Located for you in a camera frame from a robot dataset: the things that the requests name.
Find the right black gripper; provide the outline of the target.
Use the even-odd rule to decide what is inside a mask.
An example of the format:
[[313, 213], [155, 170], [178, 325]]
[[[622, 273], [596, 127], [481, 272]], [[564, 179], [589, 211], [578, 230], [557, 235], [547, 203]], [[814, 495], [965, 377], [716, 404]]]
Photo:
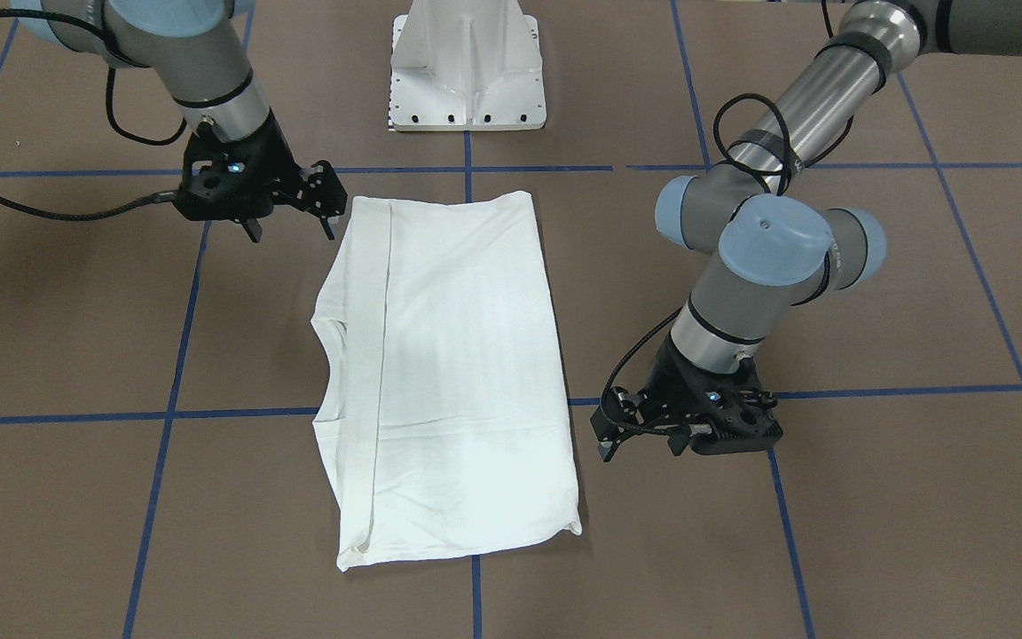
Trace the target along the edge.
[[256, 132], [236, 141], [219, 140], [210, 122], [196, 127], [184, 150], [174, 206], [188, 221], [239, 224], [253, 243], [263, 238], [260, 219], [275, 206], [289, 206], [319, 219], [334, 241], [330, 218], [345, 213], [349, 194], [329, 162], [301, 167], [276, 116], [268, 115]]

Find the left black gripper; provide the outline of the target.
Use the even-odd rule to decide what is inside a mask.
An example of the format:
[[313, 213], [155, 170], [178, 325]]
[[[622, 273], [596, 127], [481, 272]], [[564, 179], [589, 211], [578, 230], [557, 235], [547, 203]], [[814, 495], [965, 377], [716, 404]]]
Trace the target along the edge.
[[610, 383], [591, 425], [602, 462], [638, 436], [664, 438], [673, 456], [766, 452], [784, 433], [774, 416], [777, 404], [754, 359], [739, 360], [730, 374], [707, 372], [664, 340], [645, 387], [629, 392]]

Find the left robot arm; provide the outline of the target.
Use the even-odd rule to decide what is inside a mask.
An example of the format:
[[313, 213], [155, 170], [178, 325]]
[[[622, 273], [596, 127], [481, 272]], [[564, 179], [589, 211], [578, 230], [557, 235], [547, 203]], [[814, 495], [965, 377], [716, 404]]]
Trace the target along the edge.
[[687, 300], [650, 331], [664, 333], [644, 387], [617, 374], [591, 425], [602, 461], [635, 437], [671, 454], [766, 452], [782, 439], [777, 397], [756, 351], [784, 313], [860, 286], [888, 250], [875, 216], [790, 197], [828, 157], [855, 115], [924, 54], [1022, 57], [1022, 1], [856, 1], [778, 99], [744, 93], [712, 123], [721, 161], [677, 177], [656, 200], [656, 228], [707, 258]]

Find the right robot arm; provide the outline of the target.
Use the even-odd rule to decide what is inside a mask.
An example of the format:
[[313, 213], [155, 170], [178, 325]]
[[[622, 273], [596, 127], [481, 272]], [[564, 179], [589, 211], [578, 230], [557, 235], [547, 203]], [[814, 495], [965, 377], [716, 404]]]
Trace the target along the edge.
[[192, 134], [173, 206], [188, 221], [230, 221], [252, 241], [260, 219], [289, 206], [319, 219], [349, 195], [326, 161], [293, 158], [256, 70], [232, 28], [251, 1], [12, 1], [37, 36], [98, 54], [110, 69], [152, 69]]

